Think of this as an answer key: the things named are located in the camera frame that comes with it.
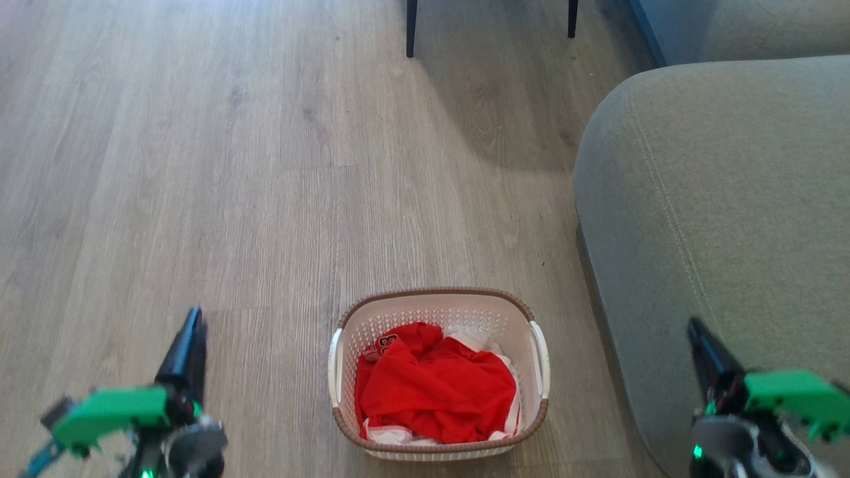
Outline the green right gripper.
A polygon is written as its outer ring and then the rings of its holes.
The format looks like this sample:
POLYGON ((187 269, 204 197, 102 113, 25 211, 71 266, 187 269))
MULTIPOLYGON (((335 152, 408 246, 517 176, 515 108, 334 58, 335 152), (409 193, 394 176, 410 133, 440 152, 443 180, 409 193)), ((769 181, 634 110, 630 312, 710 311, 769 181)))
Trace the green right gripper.
POLYGON ((699 317, 687 337, 707 416, 791 417, 809 438, 832 443, 850 436, 850 391, 807 370, 747 372, 699 317))

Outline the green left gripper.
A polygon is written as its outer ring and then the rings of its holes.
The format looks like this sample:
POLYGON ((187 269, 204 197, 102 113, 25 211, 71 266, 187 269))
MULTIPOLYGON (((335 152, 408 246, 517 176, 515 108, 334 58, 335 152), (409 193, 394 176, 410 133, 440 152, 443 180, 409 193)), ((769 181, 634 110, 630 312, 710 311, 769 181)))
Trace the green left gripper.
POLYGON ((114 433, 188 426, 203 414, 206 365, 207 324, 201 307, 192 307, 155 375, 155 383, 164 386, 97 388, 78 400, 72 396, 76 406, 52 429, 52 439, 87 457, 114 433))

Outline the white laundry basket brown rim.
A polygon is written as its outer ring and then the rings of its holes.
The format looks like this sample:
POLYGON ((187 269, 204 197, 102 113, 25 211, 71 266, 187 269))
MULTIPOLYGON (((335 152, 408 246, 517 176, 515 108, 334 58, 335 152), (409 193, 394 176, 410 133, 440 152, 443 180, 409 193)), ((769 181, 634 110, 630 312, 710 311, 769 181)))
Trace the white laundry basket brown rim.
POLYGON ((450 462, 507 453, 540 429, 549 410, 551 366, 543 330, 518 297, 497 289, 438 287, 365 297, 341 318, 329 345, 327 380, 338 429, 365 453, 389 461, 450 462), (520 427, 513 438, 454 445, 387 445, 359 436, 355 417, 358 354, 394 327, 422 321, 453 332, 492 336, 518 373, 520 427))

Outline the grey fabric sofa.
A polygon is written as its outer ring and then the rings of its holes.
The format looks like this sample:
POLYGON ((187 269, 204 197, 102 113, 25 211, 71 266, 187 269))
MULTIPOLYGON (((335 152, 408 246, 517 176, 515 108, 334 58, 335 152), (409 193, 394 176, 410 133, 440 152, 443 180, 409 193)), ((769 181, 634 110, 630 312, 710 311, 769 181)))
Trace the grey fabric sofa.
POLYGON ((702 400, 690 317, 748 368, 850 386, 850 55, 632 76, 572 181, 629 408, 670 478, 702 400))

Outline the grey sofa cushion section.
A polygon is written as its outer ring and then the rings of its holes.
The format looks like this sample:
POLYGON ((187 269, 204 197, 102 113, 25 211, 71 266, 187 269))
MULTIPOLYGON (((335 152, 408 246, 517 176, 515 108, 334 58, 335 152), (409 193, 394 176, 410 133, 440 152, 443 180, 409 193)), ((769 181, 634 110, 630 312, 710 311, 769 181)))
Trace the grey sofa cushion section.
POLYGON ((664 66, 850 54, 850 0, 630 0, 664 66))

